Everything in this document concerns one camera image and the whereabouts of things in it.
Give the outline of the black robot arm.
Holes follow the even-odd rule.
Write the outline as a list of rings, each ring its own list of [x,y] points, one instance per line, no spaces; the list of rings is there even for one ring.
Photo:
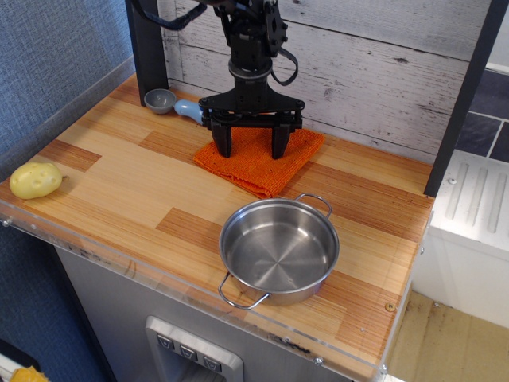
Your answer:
[[[235,86],[199,101],[203,124],[225,158],[231,156],[232,128],[270,128],[272,157],[279,159],[290,135],[302,127],[305,107],[304,101],[282,95],[268,83],[269,76],[277,78],[273,59],[278,55],[298,65],[296,57],[282,47],[288,25],[277,1],[221,1],[213,7],[231,50],[228,69]]]

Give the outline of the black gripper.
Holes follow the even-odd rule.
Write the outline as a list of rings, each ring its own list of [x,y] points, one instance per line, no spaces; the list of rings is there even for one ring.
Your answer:
[[[224,93],[199,100],[201,122],[211,128],[212,137],[220,155],[231,156],[232,127],[273,127],[272,158],[281,158],[290,135],[302,127],[305,103],[274,91],[268,78],[272,71],[231,71],[234,87]]]

